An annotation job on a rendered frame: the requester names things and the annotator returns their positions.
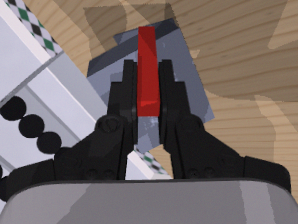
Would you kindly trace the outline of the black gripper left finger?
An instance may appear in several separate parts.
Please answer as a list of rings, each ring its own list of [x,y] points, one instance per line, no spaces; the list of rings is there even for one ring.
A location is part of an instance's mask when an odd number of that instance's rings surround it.
[[[94,131],[59,156],[14,169],[6,203],[18,190],[65,180],[125,180],[127,159],[138,145],[137,62],[124,59],[122,82],[111,82],[107,115]],[[83,175],[84,174],[84,175]]]

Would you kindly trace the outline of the red rectangular peg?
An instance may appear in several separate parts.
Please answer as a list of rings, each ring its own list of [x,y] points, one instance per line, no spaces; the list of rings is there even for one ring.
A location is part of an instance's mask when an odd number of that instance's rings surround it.
[[[159,116],[160,93],[154,26],[138,27],[137,117]]]

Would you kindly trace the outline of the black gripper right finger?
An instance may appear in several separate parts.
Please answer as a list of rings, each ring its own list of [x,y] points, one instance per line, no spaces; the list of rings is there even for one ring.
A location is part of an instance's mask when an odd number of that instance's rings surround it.
[[[174,179],[250,177],[278,184],[291,194],[290,174],[283,165],[242,157],[205,131],[202,120],[190,112],[185,82],[175,81],[171,59],[158,62],[158,80],[159,144],[170,154]]]

